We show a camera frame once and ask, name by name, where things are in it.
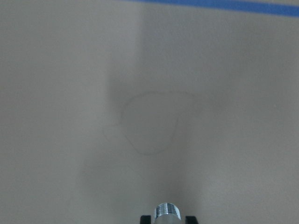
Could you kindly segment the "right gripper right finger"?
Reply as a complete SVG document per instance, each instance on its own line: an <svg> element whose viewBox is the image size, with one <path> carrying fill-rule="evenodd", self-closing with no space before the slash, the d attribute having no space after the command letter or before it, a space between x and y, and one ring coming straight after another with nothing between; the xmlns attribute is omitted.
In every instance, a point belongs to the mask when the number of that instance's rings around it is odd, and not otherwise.
<svg viewBox="0 0 299 224"><path fill-rule="evenodd" d="M186 216L185 224L198 224L198 220L195 216Z"/></svg>

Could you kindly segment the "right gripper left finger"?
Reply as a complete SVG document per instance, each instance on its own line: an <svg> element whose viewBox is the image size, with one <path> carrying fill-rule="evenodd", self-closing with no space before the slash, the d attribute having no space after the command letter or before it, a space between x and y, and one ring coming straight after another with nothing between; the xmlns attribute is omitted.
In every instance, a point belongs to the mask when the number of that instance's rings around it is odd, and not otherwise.
<svg viewBox="0 0 299 224"><path fill-rule="evenodd" d="M151 215L140 216L140 224L151 224Z"/></svg>

